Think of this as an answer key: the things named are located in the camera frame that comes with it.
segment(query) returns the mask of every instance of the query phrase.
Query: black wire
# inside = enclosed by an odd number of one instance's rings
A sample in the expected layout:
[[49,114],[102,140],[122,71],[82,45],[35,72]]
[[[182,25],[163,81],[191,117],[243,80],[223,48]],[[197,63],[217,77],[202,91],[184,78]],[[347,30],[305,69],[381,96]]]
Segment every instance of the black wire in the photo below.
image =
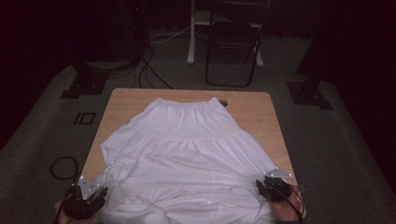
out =
[[[55,167],[55,165],[56,165],[57,162],[59,162],[59,161],[61,161],[61,160],[65,160],[65,159],[69,159],[69,160],[71,160],[71,161],[74,163],[75,172],[74,172],[73,175],[70,175],[70,176],[67,176],[67,177],[61,177],[61,176],[58,176],[58,175],[55,174],[55,172],[53,171],[53,168]],[[77,184],[77,179],[78,179],[78,176],[79,176],[79,172],[78,172],[78,163],[77,163],[76,159],[74,159],[73,157],[64,156],[64,157],[58,158],[58,159],[56,159],[56,160],[52,163],[52,165],[50,166],[50,173],[51,173],[51,175],[52,175],[54,178],[59,179],[59,180],[69,180],[69,179],[72,179],[72,178],[73,178],[73,183],[74,183],[74,184]]]
[[298,217],[298,221],[303,224],[303,215],[302,213],[289,201],[289,199],[287,199],[285,197],[285,195],[283,195],[277,188],[274,188],[284,199],[285,201],[291,206],[291,208],[294,210],[294,212],[296,213],[297,217]]
[[300,197],[298,192],[296,192],[294,189],[290,189],[290,190],[293,191],[297,195],[297,197],[300,199],[301,205],[303,207],[303,212],[301,213],[301,216],[303,217],[304,216],[304,211],[305,211],[303,199]]
[[[65,159],[69,159],[69,160],[71,160],[71,161],[74,163],[75,172],[74,172],[73,175],[70,175],[70,176],[67,176],[67,177],[61,177],[61,176],[58,176],[58,175],[55,174],[55,172],[53,171],[53,168],[55,167],[55,165],[56,165],[57,162],[59,162],[59,161],[61,161],[61,160],[65,160]],[[59,179],[59,180],[69,180],[69,179],[73,179],[72,185],[73,185],[73,184],[77,184],[78,176],[80,175],[80,172],[78,171],[78,163],[77,163],[76,159],[74,159],[73,157],[69,157],[69,156],[64,156],[64,157],[58,158],[58,159],[56,159],[55,161],[53,161],[53,162],[52,162],[52,165],[50,166],[50,173],[51,173],[51,175],[52,175],[54,178]],[[64,192],[64,196],[63,196],[62,201],[61,201],[61,204],[60,204],[60,206],[59,206],[59,208],[58,208],[58,212],[57,212],[57,214],[56,214],[55,220],[52,222],[53,224],[58,224],[59,217],[60,217],[60,215],[61,215],[61,213],[62,213],[62,210],[64,209],[64,203],[66,202],[67,196],[68,196],[70,193],[71,193],[71,190],[70,190],[70,189],[67,189],[67,190]]]
[[146,66],[151,70],[151,72],[156,76],[163,84],[165,84],[169,89],[173,89],[166,81],[164,81],[160,76],[157,75],[157,73],[152,69],[152,67],[149,65],[148,62],[144,58],[142,58],[142,61],[146,64]]

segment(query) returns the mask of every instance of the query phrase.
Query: white fabric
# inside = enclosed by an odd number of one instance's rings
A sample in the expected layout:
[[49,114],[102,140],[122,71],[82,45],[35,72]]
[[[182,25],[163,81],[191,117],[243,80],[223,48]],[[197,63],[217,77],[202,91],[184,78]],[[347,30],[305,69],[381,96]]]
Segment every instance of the white fabric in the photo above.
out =
[[256,179],[275,165],[213,98],[161,98],[103,144],[105,223],[268,223]]

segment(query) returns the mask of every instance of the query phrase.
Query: black chair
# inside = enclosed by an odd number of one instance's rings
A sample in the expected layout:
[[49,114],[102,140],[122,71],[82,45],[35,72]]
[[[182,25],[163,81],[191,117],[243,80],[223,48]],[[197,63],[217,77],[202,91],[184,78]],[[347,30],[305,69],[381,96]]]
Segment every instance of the black chair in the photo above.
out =
[[[260,50],[264,24],[269,17],[269,8],[265,0],[221,0],[210,10],[208,44],[206,50],[205,79],[210,85],[246,87],[253,77],[257,54]],[[212,48],[242,50],[248,56],[253,51],[253,63],[248,81],[243,84],[212,82],[209,78],[209,63]]]

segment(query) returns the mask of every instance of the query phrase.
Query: table top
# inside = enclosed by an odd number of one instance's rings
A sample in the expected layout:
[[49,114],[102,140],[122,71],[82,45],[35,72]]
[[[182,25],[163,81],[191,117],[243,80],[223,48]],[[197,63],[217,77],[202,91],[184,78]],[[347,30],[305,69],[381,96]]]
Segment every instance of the table top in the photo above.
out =
[[[202,102],[213,97],[228,102],[227,110],[239,126],[250,133],[262,145],[276,166],[286,172],[294,172],[285,141],[277,121],[271,96],[266,92],[252,91],[187,91],[115,89],[108,101],[97,134],[93,140],[82,175],[94,180],[105,168],[100,145],[131,118],[141,113],[156,98],[179,102]],[[288,182],[297,185],[295,177]]]

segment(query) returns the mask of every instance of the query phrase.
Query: tripod base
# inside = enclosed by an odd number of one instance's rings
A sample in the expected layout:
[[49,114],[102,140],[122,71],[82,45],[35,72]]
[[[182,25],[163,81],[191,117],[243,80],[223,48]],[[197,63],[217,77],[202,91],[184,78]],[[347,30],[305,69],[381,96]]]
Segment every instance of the tripod base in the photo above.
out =
[[80,95],[100,95],[106,85],[108,74],[92,76],[91,81],[77,75],[69,90],[64,91],[61,99],[77,99]]
[[291,98],[295,105],[318,105],[322,110],[332,110],[328,100],[325,100],[318,89],[312,93],[304,93],[304,82],[287,82]]

